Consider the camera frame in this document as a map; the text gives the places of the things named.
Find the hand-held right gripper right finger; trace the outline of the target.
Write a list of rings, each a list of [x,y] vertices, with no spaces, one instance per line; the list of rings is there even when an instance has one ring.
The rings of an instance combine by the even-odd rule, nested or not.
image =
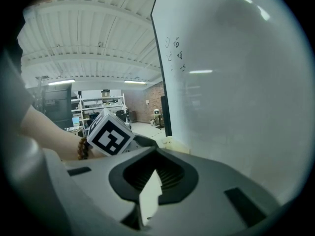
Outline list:
[[[255,236],[263,234],[282,213],[278,201],[259,184],[221,162],[175,151],[169,154],[192,165],[199,176],[195,189],[181,202],[159,206],[147,225],[150,236]],[[248,226],[228,198],[238,189],[262,217]]]

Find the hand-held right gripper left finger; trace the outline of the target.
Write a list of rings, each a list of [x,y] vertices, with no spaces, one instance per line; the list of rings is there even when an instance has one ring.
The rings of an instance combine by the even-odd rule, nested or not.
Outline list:
[[[112,157],[61,163],[62,203],[76,236],[154,236],[142,226],[136,203],[119,197],[109,182],[119,163],[154,151],[143,147]]]

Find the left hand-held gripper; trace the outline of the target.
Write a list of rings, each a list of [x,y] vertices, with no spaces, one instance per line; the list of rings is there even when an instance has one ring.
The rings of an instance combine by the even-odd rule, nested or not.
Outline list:
[[[131,126],[107,108],[103,109],[89,127],[87,143],[93,156],[114,156],[144,147],[158,148],[155,140],[135,135]]]

